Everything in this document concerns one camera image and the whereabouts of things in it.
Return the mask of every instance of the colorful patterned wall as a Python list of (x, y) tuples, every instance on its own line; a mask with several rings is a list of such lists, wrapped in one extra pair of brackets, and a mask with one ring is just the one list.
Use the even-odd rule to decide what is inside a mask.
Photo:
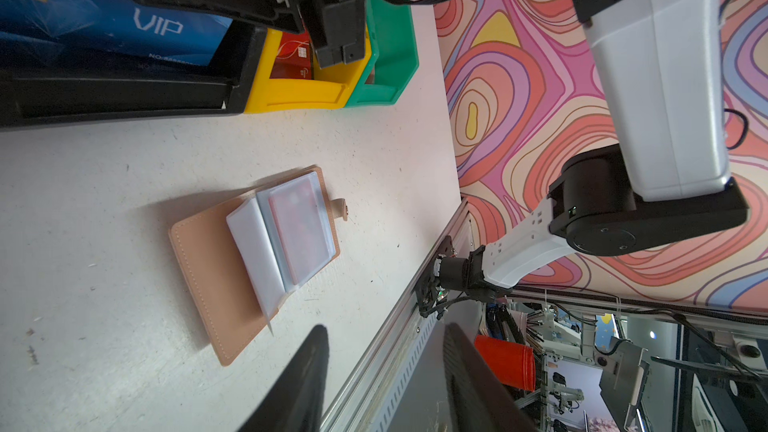
[[(726, 106), (751, 124), (730, 155), (748, 223), (621, 257), (573, 254), (523, 282), (768, 312), (768, 0), (734, 0), (726, 17)], [(459, 184), (494, 242), (568, 158), (615, 142), (613, 124), (571, 0), (454, 0), (435, 18)], [(732, 143), (739, 120), (726, 130)]]

